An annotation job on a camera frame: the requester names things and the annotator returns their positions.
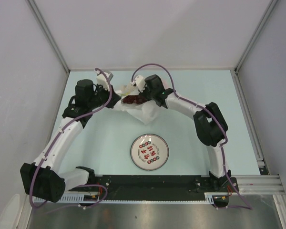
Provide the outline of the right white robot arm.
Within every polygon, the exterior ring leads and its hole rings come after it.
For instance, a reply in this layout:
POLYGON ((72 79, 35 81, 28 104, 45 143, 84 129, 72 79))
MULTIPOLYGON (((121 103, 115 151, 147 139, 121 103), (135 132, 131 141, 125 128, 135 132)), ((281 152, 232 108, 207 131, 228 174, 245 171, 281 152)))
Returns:
POLYGON ((211 188, 215 191, 226 188, 231 177, 224 153, 224 145, 228 142, 228 125, 218 105, 214 102, 200 105, 183 98, 173 88, 165 88, 156 74, 147 78, 138 75, 134 84, 138 87, 139 95, 147 101, 154 101, 159 107, 177 111, 194 121, 198 139, 207 146, 211 188))

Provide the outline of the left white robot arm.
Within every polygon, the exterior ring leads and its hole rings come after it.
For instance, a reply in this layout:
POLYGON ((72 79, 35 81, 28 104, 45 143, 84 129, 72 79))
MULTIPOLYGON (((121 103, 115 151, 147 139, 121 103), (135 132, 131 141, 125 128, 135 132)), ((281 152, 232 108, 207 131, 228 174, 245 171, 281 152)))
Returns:
POLYGON ((65 191, 79 187, 89 191, 95 187, 93 169, 77 166, 65 173, 59 173, 59 169, 72 142, 92 115, 105 107, 113 108, 119 100, 120 96, 103 75, 97 77, 97 83, 88 79, 77 82, 75 95, 62 114, 57 132, 32 163, 24 163, 20 168, 24 190, 30 198, 57 202, 65 191))

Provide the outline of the round printed plate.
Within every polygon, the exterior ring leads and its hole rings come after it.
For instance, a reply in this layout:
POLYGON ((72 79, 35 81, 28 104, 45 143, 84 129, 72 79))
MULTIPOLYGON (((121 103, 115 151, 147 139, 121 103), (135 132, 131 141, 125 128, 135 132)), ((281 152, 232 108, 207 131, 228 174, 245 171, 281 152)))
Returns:
POLYGON ((145 171, 158 170, 169 158, 169 146, 158 135, 144 134, 133 141, 130 156, 138 168, 145 171))

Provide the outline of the white plastic bag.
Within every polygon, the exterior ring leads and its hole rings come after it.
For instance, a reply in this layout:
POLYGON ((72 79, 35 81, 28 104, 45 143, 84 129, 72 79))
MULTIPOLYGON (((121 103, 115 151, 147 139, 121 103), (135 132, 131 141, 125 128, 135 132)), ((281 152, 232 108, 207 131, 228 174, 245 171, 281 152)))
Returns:
POLYGON ((117 102, 114 106, 113 110, 127 112, 134 118, 143 122, 145 125, 152 122, 155 118, 157 118, 162 110, 161 107, 158 107, 154 101, 146 101, 144 104, 136 105, 136 104, 124 104, 122 99, 128 95, 139 95, 139 92, 131 93, 130 83, 127 85, 123 85, 119 88, 119 90, 115 90, 115 92, 121 96, 121 100, 117 102))

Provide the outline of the dark red fake fruit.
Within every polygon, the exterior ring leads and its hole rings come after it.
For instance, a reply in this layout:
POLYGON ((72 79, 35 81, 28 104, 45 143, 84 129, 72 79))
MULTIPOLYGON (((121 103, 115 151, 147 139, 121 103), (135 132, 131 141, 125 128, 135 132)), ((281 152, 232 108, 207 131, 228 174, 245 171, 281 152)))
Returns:
POLYGON ((147 100, 140 95, 128 95, 122 99, 124 104, 144 104, 147 100))

